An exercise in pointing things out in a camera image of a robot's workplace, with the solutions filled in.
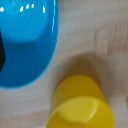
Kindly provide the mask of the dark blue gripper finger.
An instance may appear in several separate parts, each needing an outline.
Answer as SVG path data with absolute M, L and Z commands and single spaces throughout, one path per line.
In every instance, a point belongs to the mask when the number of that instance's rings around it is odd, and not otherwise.
M 2 36 L 0 32 L 0 72 L 3 68 L 5 61 L 6 61 L 5 50 L 4 50 L 4 45 L 3 45 Z

